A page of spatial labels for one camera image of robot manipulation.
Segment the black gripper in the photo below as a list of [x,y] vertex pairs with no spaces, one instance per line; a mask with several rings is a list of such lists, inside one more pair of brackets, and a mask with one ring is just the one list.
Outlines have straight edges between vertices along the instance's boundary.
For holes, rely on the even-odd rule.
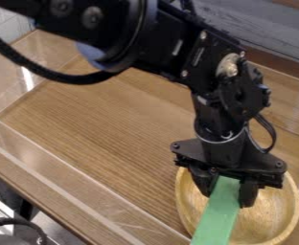
[[257,149],[245,127],[230,139],[205,137],[177,141],[170,145],[177,155],[177,165],[189,167],[195,186],[209,197],[214,191],[220,174],[246,180],[240,189],[241,208],[250,208],[258,195],[258,186],[284,187],[286,163],[270,153]]

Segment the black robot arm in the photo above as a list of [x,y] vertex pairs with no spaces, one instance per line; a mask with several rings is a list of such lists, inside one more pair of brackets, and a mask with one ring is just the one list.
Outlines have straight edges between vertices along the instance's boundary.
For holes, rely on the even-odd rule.
[[0,54],[40,77],[88,85],[130,68],[185,85],[195,109],[195,137],[173,143],[175,164],[210,195],[220,177],[240,181],[238,203],[281,188],[286,164],[254,141],[250,122],[272,124],[264,75],[241,42],[206,23],[193,0],[0,0],[0,8],[34,20],[38,29],[75,41],[97,72],[68,75],[26,57],[0,37]]

